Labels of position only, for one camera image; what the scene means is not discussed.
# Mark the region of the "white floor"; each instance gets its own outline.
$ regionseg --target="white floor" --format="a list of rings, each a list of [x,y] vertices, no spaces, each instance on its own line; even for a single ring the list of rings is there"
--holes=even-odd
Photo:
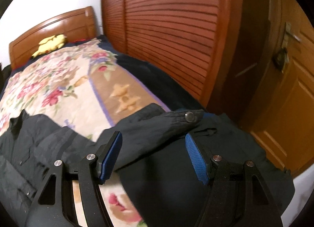
[[[284,227],[288,227],[298,216],[314,189],[314,164],[297,176],[293,183],[296,192],[288,208],[281,216]]]

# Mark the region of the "purple stripe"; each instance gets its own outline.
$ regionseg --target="purple stripe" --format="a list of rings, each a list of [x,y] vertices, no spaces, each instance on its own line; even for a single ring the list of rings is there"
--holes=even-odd
[[[155,94],[153,94],[140,80],[138,80],[134,75],[132,75],[128,70],[126,70],[125,68],[121,67],[124,71],[126,71],[131,77],[133,77],[133,79],[138,82],[138,84],[140,86],[142,86],[142,88],[166,111],[166,112],[170,112],[170,109],[158,98],[156,97]]]
[[[89,73],[90,73],[90,62],[89,62],[89,67],[88,67],[88,75],[89,75]],[[105,107],[105,105],[104,105],[104,103],[103,103],[103,101],[102,101],[102,99],[101,99],[99,93],[97,92],[97,90],[96,90],[96,88],[95,88],[95,86],[94,86],[94,83],[93,83],[92,79],[91,79],[91,78],[88,78],[88,80],[89,80],[89,83],[90,83],[90,85],[91,85],[91,87],[92,87],[92,89],[93,89],[93,91],[94,91],[94,94],[95,94],[95,96],[96,96],[96,98],[97,98],[97,100],[98,100],[98,102],[99,102],[99,105],[100,105],[100,107],[101,107],[103,113],[105,114],[105,116],[106,116],[106,118],[107,118],[109,124],[111,125],[111,127],[115,126],[116,124],[115,124],[115,123],[113,122],[113,120],[111,119],[111,116],[110,116],[108,110],[106,109],[106,107]]]

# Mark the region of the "dark blue bed sheet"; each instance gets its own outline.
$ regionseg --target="dark blue bed sheet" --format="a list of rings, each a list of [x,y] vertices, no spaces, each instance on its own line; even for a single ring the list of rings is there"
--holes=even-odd
[[[138,60],[128,55],[116,51],[106,36],[98,36],[101,41],[99,47],[117,54],[117,64],[128,70],[138,80],[140,80],[156,97],[158,97],[171,111],[179,108],[184,109],[203,109],[201,104],[194,99],[185,89],[183,89],[176,81],[161,69],[155,67],[149,62]],[[86,41],[78,43],[67,43],[64,47],[77,46],[85,43]],[[40,59],[45,55],[39,55],[36,58],[30,59],[26,65],[14,70],[10,77],[17,72],[23,71],[26,67]],[[3,90],[0,94],[0,99],[3,96],[4,90],[7,86],[6,80]]]

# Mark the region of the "blue gripper pad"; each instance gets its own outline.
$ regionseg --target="blue gripper pad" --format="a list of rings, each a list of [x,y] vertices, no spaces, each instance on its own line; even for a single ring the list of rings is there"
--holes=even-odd
[[[105,159],[101,164],[101,174],[100,174],[100,181],[104,183],[108,180],[112,174],[113,168],[116,164],[118,155],[120,153],[122,147],[122,134],[121,132],[118,133],[116,136],[115,141],[112,143],[109,152],[107,153]]]
[[[189,133],[185,136],[185,147],[190,156],[198,180],[202,181],[204,185],[207,185],[209,183],[207,165],[199,152],[195,141]]]

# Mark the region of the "snap button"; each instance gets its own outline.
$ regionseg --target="snap button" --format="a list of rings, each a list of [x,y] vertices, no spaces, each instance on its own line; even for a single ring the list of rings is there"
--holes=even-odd
[[[186,112],[184,118],[187,122],[193,122],[194,121],[194,114],[192,112]]]

